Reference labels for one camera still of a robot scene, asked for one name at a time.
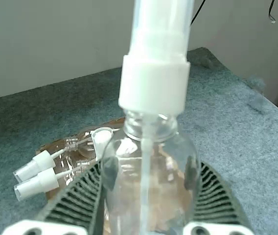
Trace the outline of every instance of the bottle neck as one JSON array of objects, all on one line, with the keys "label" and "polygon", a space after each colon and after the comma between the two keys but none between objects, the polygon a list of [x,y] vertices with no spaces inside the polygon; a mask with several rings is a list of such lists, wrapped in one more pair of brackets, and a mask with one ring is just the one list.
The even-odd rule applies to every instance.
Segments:
[{"label": "bottle neck", "polygon": [[151,121],[150,124],[154,127],[154,141],[162,142],[172,137],[177,132],[177,120],[174,116],[163,114],[146,115],[127,110],[125,111],[125,114],[124,132],[134,140],[141,140],[142,129],[145,123],[144,120],[147,119],[147,116]]}]

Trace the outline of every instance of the white spray pump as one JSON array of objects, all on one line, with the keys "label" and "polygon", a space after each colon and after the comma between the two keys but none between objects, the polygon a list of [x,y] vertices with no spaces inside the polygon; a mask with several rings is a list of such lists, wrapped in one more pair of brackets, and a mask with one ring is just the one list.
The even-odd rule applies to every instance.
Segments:
[{"label": "white spray pump", "polygon": [[[193,3],[194,0],[135,1],[130,50],[123,59],[118,102],[121,108],[134,112],[140,119],[140,235],[145,235],[150,230],[150,169],[153,168],[151,156],[155,152],[155,142],[160,141],[160,130],[165,130],[164,133],[168,131],[167,126],[162,126],[168,120],[166,116],[176,117],[185,108],[190,70],[186,52]],[[159,114],[164,114],[164,122],[160,122]],[[110,198],[115,200],[117,194],[117,191],[113,191],[108,196],[109,201]],[[115,227],[118,226],[120,228],[116,230],[123,231],[121,225]]]}]

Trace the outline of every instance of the glass bottle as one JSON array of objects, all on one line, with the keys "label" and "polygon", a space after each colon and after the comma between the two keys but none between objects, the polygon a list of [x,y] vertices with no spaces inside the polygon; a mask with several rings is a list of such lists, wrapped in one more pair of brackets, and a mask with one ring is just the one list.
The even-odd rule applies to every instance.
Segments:
[{"label": "glass bottle", "polygon": [[[195,147],[181,133],[175,117],[154,115],[153,141],[147,157],[142,150],[145,115],[125,113],[124,126],[114,133],[102,161],[111,234],[182,234],[201,186]],[[141,167],[146,164],[143,155],[150,160],[145,170],[148,182],[142,177]]]}]

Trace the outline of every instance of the white bottle cap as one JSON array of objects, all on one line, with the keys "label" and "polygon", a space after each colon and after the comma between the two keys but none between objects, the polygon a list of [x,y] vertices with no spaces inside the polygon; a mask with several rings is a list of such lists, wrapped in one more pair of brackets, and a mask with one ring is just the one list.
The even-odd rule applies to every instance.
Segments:
[{"label": "white bottle cap", "polygon": [[57,177],[53,168],[38,173],[37,176],[14,186],[16,197],[22,201],[41,192],[48,192],[58,188]]},{"label": "white bottle cap", "polygon": [[130,50],[123,60],[121,108],[166,115],[184,111],[193,2],[136,0]]},{"label": "white bottle cap", "polygon": [[98,161],[102,158],[103,151],[113,136],[113,130],[110,127],[100,127],[95,129],[91,138],[95,151],[95,160]]},{"label": "white bottle cap", "polygon": [[20,183],[51,167],[55,167],[55,162],[49,152],[45,150],[33,157],[29,163],[14,171],[13,174]]}]

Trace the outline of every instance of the blue-gray fabric surface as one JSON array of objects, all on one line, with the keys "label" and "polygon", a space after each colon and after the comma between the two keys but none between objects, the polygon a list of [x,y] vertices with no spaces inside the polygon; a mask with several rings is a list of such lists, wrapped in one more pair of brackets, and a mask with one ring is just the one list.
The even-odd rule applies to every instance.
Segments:
[{"label": "blue-gray fabric surface", "polygon": [[[207,49],[191,62],[185,112],[178,120],[199,156],[227,180],[256,235],[278,235],[278,108]],[[121,69],[0,98],[0,233],[33,218],[43,194],[18,202],[12,172],[41,145],[122,116]]]}]

